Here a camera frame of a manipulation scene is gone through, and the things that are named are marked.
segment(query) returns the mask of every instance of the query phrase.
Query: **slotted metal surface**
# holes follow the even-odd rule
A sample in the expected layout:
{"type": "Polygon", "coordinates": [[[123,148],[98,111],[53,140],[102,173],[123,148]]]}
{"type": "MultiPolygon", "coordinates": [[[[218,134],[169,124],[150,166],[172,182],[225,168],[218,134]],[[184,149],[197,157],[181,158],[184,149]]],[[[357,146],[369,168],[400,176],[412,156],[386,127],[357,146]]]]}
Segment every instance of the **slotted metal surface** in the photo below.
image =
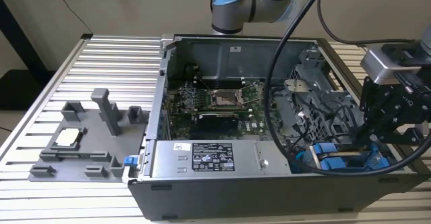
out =
{"type": "MultiPolygon", "coordinates": [[[[365,73],[358,63],[365,51],[352,45],[330,45],[362,81],[365,73]]],[[[83,108],[95,108],[89,94],[94,87],[102,87],[109,89],[109,100],[118,108],[140,105],[149,110],[158,61],[158,38],[94,36],[78,43],[39,102],[0,148],[0,154],[6,151],[0,161],[1,221],[13,224],[150,223],[141,217],[122,183],[33,183],[25,179],[62,119],[58,110],[63,102],[79,100],[83,108]]],[[[431,166],[431,151],[422,159],[431,166]]],[[[418,224],[431,223],[429,209],[428,181],[406,193],[385,196],[360,213],[208,219],[194,220],[194,223],[418,224]]]]}

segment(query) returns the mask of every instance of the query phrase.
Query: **blue tab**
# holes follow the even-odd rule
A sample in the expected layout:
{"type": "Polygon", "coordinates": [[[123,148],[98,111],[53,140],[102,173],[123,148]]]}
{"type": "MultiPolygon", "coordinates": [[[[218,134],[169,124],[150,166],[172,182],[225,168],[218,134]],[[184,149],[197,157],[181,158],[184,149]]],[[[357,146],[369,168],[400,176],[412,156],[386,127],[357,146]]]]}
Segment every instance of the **blue tab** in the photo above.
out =
{"type": "Polygon", "coordinates": [[[137,157],[125,157],[123,166],[135,167],[137,166],[137,157]]]}

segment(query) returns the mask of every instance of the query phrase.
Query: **motherboard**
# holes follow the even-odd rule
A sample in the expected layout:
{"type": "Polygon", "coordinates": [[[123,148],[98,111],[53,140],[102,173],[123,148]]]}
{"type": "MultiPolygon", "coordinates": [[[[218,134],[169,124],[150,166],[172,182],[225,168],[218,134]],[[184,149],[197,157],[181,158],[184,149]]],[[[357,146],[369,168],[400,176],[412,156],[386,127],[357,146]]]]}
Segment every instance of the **motherboard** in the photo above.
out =
{"type": "MultiPolygon", "coordinates": [[[[237,89],[210,89],[202,80],[168,90],[170,140],[272,140],[262,115],[258,80],[242,80],[237,89]]],[[[281,120],[270,111],[272,121],[281,120]]]]}

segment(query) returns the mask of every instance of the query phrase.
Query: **power supply label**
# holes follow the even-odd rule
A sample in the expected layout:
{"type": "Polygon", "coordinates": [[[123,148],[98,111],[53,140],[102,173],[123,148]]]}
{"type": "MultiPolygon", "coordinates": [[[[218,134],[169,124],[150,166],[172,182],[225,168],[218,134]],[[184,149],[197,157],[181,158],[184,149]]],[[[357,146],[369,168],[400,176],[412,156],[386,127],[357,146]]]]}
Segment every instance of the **power supply label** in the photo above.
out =
{"type": "Polygon", "coordinates": [[[194,171],[234,171],[230,143],[193,143],[192,154],[194,171]]]}

